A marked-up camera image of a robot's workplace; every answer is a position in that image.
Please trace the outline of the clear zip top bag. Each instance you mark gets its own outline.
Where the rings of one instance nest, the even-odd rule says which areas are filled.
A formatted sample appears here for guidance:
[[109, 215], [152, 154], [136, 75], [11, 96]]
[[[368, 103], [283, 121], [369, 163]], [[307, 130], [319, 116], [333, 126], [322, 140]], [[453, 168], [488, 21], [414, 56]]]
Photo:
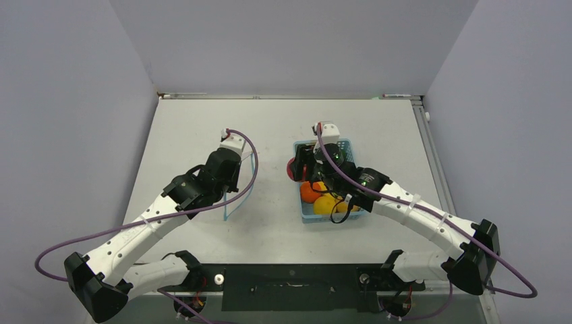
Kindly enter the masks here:
[[223, 195], [224, 221], [227, 221], [228, 218], [246, 202], [252, 193], [254, 180], [256, 179], [256, 172], [258, 171], [256, 151], [250, 150], [249, 152], [242, 153], [241, 163], [243, 163], [247, 158], [250, 159], [251, 175], [246, 182], [246, 186], [243, 189], [239, 189], [239, 192], [231, 198], [227, 198], [227, 193], [224, 193]]

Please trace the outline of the red apple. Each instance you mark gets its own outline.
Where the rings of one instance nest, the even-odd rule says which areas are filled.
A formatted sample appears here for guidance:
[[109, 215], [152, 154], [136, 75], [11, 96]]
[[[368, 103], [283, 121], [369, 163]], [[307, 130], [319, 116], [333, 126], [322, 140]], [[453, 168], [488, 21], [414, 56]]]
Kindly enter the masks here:
[[287, 175], [293, 182], [308, 181], [308, 161], [306, 158], [292, 157], [287, 163]]

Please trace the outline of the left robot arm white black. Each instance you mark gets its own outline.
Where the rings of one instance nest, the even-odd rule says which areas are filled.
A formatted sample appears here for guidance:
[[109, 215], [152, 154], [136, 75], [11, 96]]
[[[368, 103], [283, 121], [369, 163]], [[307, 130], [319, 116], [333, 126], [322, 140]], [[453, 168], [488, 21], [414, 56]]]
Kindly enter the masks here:
[[204, 283], [200, 262], [186, 250], [145, 265], [136, 261], [192, 219], [196, 209], [238, 191], [242, 153], [241, 148], [220, 146], [204, 165], [174, 177], [130, 228], [84, 256], [75, 252], [65, 259], [69, 286], [96, 323], [113, 318], [129, 300], [147, 292], [169, 286], [193, 290]]

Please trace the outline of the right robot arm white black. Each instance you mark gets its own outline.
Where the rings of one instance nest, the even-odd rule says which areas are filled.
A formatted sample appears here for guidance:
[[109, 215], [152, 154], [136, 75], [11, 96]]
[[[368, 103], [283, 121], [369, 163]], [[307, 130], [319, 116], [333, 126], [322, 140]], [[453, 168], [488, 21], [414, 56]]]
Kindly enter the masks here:
[[456, 288], [479, 296], [500, 255], [497, 226], [483, 219], [476, 223], [456, 217], [404, 190], [389, 176], [358, 167], [335, 144], [326, 145], [333, 168], [321, 149], [299, 144], [287, 164], [295, 182], [323, 182], [326, 192], [348, 198], [349, 204], [409, 228], [439, 247], [438, 252], [414, 256], [402, 252], [382, 268], [381, 280], [390, 289], [415, 280], [449, 280]]

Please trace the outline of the yellow orange fruit left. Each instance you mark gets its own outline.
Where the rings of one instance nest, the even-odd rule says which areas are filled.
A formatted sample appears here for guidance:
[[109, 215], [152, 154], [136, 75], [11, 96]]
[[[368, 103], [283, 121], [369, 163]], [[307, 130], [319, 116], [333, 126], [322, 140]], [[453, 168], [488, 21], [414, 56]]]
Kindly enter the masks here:
[[313, 203], [313, 212], [315, 215], [332, 215], [337, 212], [337, 205], [340, 200], [330, 194], [317, 198]]

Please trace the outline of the yellow orange fruit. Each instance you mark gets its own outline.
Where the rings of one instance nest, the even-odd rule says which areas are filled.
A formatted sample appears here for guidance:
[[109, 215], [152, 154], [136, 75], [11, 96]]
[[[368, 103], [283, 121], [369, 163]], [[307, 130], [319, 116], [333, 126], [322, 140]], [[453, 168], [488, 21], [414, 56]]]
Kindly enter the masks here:
[[315, 215], [332, 215], [337, 212], [337, 205], [340, 200], [330, 194], [317, 198], [313, 203], [313, 212]]
[[357, 212], [359, 210], [360, 210], [360, 208], [358, 206], [352, 206], [352, 208], [349, 209], [349, 204], [344, 202], [344, 201], [341, 201], [341, 202], [336, 204], [336, 211], [335, 212], [336, 213], [346, 213], [349, 211], [350, 213], [352, 213], [352, 212]]

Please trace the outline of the yellow orange fruit bottom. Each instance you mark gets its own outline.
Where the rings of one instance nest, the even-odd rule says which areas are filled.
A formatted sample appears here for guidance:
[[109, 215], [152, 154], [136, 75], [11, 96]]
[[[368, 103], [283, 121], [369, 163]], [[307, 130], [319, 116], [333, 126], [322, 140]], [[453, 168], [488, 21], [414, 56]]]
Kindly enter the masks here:
[[352, 206], [352, 208], [349, 209], [349, 204], [344, 202], [344, 201], [341, 201], [341, 202], [336, 204], [336, 211], [335, 212], [336, 213], [346, 213], [349, 211], [350, 213], [352, 213], [352, 212], [357, 212], [359, 210], [360, 210], [360, 208], [358, 206]]

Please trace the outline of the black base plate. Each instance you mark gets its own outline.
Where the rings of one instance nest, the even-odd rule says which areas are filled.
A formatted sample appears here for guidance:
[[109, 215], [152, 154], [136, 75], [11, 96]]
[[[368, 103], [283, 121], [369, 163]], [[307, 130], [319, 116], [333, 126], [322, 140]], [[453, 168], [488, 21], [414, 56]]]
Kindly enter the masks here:
[[378, 297], [396, 301], [396, 292], [421, 292], [382, 264], [203, 264], [172, 292], [223, 295], [223, 311], [376, 312]]

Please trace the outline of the aluminium rail frame right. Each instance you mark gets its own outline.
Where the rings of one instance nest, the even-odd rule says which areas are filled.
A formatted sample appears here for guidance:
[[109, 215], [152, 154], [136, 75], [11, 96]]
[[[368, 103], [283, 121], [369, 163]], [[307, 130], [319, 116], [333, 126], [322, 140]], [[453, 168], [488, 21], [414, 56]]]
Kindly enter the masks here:
[[457, 216], [457, 211], [455, 209], [447, 179], [445, 177], [445, 172], [442, 168], [442, 163], [439, 159], [436, 145], [430, 131], [430, 118], [428, 112], [424, 108], [423, 98], [423, 96], [413, 96], [413, 99], [411, 100], [413, 112], [417, 119], [422, 142], [424, 143], [424, 148], [428, 156], [430, 169], [438, 192], [440, 205], [445, 211], [448, 211]]

